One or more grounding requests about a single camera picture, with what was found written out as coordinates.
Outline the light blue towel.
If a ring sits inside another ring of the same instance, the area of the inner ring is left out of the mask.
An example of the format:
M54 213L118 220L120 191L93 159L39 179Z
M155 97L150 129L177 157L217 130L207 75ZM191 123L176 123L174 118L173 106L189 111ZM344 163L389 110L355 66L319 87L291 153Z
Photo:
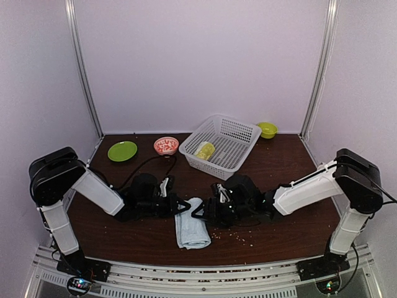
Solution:
M190 204L190 209L174 216L176 242L179 248L202 249L211 244L204 220L192 217L192 212L202 202L201 198L193 197L187 201Z

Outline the green crocodile pattern towel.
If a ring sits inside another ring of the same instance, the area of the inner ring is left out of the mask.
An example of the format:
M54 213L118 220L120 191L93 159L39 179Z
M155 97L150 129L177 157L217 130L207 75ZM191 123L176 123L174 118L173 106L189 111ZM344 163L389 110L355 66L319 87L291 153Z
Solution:
M215 152L215 146L210 142L201 142L194 152L194 156L203 160L209 160Z

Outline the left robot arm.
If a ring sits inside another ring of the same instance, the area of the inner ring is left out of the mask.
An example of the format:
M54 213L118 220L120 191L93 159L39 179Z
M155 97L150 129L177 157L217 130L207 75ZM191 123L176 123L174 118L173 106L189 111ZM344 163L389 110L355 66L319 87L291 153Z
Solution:
M159 182L152 174L133 171L119 188L113 188L98 174L79 160L71 147L54 151L29 166L30 196L52 234L61 262L77 276L86 274L90 267L63 207L68 191L74 190L120 222L169 218L191 208L172 192L173 176Z

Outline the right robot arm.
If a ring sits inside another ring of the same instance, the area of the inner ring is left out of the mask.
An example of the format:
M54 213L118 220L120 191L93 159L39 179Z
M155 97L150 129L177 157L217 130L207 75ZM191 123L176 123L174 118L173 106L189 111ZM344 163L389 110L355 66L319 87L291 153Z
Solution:
M301 274L311 277L348 269L347 253L367 221L386 205L384 198L390 204L396 202L382 188L378 166L346 148L315 172L266 192L241 174L232 175L223 184L213 184L212 191L213 197L196 207L192 216L221 227L234 225L245 212L274 220L323 199L345 196L349 205L328 238L324 255L297 264Z

